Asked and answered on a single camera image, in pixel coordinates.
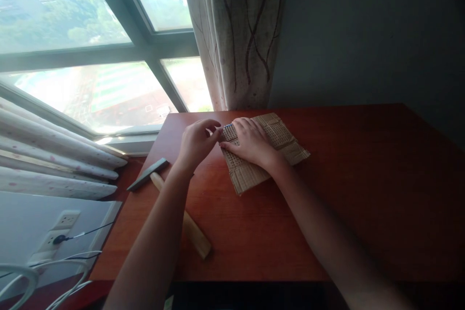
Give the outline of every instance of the window sill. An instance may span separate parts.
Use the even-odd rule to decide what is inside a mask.
[[[156,137],[157,134],[106,137],[98,140],[96,143],[117,149],[129,157],[143,157],[147,156],[150,152]]]

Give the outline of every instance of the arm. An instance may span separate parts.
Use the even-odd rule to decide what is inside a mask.
[[[178,159],[115,280],[104,310],[163,309],[178,257],[189,181],[219,140],[222,128],[215,126],[220,123],[201,120],[186,128]]]
[[[220,143],[264,168],[276,181],[306,241],[352,310],[413,309],[392,282],[375,268],[355,238],[305,185],[253,119],[233,121],[239,146]]]

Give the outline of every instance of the hammer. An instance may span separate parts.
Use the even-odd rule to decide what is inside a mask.
[[[137,190],[144,183],[148,182],[149,178],[152,180],[152,183],[155,185],[158,191],[161,191],[164,181],[163,178],[160,177],[158,172],[162,171],[169,164],[170,163],[164,157],[161,158],[152,166],[147,168],[142,173],[142,175],[139,176],[139,178],[127,188],[127,191]],[[205,260],[207,255],[210,253],[210,250],[212,249],[212,245],[207,240],[205,235],[202,233],[202,230],[199,229],[195,221],[186,211],[184,211],[183,230],[186,233],[189,240],[194,245],[200,257]]]

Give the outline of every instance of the curtain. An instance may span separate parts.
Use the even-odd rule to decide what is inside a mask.
[[[214,110],[266,108],[284,0],[187,0]]]
[[[0,191],[97,200],[116,190],[120,153],[0,98]]]

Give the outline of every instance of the wooden desk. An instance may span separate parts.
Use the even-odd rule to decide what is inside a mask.
[[[389,277],[459,279],[465,156],[404,105],[170,114],[142,170],[161,157],[174,163],[184,128],[198,119],[228,124],[272,111],[311,153],[296,170]],[[156,197],[151,183],[130,194],[91,279],[116,278]],[[219,147],[195,171],[186,210],[213,253],[202,261],[183,236],[175,280],[328,280],[275,183],[236,196]]]

